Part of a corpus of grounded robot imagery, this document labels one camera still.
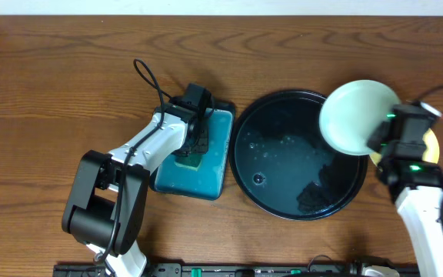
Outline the green yellow sponge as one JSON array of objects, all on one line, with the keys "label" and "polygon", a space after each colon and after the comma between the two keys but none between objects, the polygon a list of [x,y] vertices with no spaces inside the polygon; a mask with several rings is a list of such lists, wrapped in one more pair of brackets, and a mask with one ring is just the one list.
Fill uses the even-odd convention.
[{"label": "green yellow sponge", "polygon": [[202,154],[190,154],[186,156],[176,156],[175,164],[178,167],[197,171],[202,163]]}]

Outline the yellow plate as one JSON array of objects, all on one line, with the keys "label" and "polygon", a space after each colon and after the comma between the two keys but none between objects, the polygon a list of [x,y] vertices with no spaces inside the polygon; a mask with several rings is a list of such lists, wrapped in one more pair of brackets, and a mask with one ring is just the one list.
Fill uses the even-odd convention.
[{"label": "yellow plate", "polygon": [[[426,145],[426,150],[423,153],[422,160],[437,164],[440,157],[440,147],[438,139],[431,128],[424,134],[423,141]],[[369,158],[374,165],[377,165],[381,161],[381,155],[377,152],[371,153]]]}]

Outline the mint green plate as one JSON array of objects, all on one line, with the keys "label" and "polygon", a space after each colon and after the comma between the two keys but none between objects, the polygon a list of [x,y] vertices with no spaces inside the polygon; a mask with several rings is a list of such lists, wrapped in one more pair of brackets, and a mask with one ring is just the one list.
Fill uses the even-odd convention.
[{"label": "mint green plate", "polygon": [[325,100],[319,115],[322,137],[336,151],[369,155],[367,141],[401,101],[387,85],[372,80],[348,82]]}]

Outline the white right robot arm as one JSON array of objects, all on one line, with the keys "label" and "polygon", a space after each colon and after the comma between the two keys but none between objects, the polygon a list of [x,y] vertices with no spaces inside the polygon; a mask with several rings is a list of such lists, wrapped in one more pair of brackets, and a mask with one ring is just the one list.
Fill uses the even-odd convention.
[{"label": "white right robot arm", "polygon": [[443,276],[443,171],[426,162],[428,125],[398,120],[371,128],[367,147],[381,155],[377,178],[408,231],[422,276]]}]

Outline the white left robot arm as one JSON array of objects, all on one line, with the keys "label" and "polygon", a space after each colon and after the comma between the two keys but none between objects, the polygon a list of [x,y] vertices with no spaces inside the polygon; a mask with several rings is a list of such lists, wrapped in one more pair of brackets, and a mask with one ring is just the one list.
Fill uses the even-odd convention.
[{"label": "white left robot arm", "polygon": [[207,117],[161,114],[124,145],[104,154],[90,150],[78,164],[62,229],[95,253],[115,276],[140,276],[147,258],[136,239],[149,179],[186,142],[207,132]]}]

